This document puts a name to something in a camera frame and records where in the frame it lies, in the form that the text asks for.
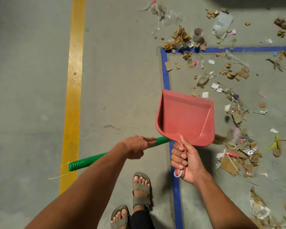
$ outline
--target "foot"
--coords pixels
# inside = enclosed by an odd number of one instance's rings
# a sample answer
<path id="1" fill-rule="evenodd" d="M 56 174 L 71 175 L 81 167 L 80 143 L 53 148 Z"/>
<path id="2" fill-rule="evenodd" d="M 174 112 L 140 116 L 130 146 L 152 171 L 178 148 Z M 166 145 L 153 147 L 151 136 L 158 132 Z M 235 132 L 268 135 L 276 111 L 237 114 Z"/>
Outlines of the foot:
<path id="1" fill-rule="evenodd" d="M 138 177 L 138 176 L 135 176 L 133 178 L 133 182 L 136 182 L 136 183 L 139 183 L 145 186 L 150 185 L 147 180 L 145 180 L 143 177 Z M 148 197 L 149 193 L 147 193 L 146 191 L 133 190 L 133 195 L 135 197 Z M 133 207 L 133 212 L 136 212 L 138 210 L 144 210 L 144 207 L 145 207 L 144 205 L 135 205 Z"/>
<path id="2" fill-rule="evenodd" d="M 113 220 L 111 220 L 110 223 L 117 222 L 118 220 L 121 220 L 123 218 L 126 218 L 128 216 L 126 209 L 123 209 L 122 212 L 118 211 L 115 217 L 113 217 Z M 126 229 L 126 226 L 122 226 L 119 229 Z"/>

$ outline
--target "yellow floor stripe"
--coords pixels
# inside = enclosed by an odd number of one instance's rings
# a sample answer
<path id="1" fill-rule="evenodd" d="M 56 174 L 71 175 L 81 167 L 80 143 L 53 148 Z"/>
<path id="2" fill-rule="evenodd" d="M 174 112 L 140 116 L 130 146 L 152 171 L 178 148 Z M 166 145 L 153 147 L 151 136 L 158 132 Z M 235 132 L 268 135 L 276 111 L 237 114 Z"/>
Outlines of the yellow floor stripe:
<path id="1" fill-rule="evenodd" d="M 86 0 L 73 0 L 72 3 L 65 131 L 62 144 L 61 165 L 78 159 L 85 2 Z M 64 166 L 60 171 L 61 175 L 67 172 L 68 166 Z M 76 178 L 76 171 L 61 177 L 59 193 L 62 194 L 76 180 Z"/>

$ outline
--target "green broom handle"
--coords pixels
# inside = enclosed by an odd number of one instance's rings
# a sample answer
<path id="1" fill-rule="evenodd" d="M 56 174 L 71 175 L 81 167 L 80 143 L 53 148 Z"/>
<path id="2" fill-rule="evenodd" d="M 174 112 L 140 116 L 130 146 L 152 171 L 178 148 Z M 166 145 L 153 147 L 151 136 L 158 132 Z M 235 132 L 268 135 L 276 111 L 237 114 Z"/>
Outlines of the green broom handle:
<path id="1" fill-rule="evenodd" d="M 164 136 L 161 136 L 161 137 L 156 138 L 156 141 L 157 141 L 157 143 L 154 145 L 154 147 L 158 146 L 158 145 L 165 144 L 167 142 L 170 142 L 171 140 L 164 137 Z M 78 169 L 88 167 L 89 165 L 94 163 L 96 160 L 98 160 L 99 158 L 104 156 L 105 154 L 107 154 L 107 153 L 98 154 L 98 155 L 95 155 L 95 156 L 92 156 L 89 158 L 80 159 L 80 160 L 77 160 L 75 162 L 70 162 L 69 163 L 69 171 L 71 172 L 71 171 L 75 171 Z"/>

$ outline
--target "forearm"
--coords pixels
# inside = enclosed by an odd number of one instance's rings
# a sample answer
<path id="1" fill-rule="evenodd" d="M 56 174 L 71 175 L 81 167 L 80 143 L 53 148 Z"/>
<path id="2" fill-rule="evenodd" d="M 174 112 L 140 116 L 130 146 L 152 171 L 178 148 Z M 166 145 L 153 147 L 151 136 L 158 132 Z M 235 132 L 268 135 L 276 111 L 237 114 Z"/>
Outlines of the forearm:
<path id="1" fill-rule="evenodd" d="M 88 167 L 26 228 L 96 228 L 125 161 L 125 147 L 119 143 Z"/>
<path id="2" fill-rule="evenodd" d="M 194 185 L 202 197 L 213 229 L 258 229 L 208 172 L 203 173 Z"/>

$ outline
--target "sandal strap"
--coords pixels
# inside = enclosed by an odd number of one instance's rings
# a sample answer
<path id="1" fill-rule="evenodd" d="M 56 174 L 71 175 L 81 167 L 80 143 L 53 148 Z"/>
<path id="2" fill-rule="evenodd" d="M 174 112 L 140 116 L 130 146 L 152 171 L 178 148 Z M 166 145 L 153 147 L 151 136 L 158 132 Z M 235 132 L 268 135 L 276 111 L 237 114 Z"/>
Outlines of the sandal strap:
<path id="1" fill-rule="evenodd" d="M 126 226 L 127 227 L 127 219 L 128 217 L 122 218 L 114 223 L 110 224 L 111 229 L 118 229 L 120 227 Z"/>
<path id="2" fill-rule="evenodd" d="M 150 190 L 149 186 L 145 186 L 145 185 L 139 184 L 137 182 L 133 182 L 132 183 L 132 187 L 133 187 L 134 190 L 139 190 L 139 191 L 149 192 L 149 190 Z"/>
<path id="3" fill-rule="evenodd" d="M 132 204 L 133 207 L 136 205 L 145 205 L 148 208 L 150 205 L 150 197 L 133 196 Z"/>

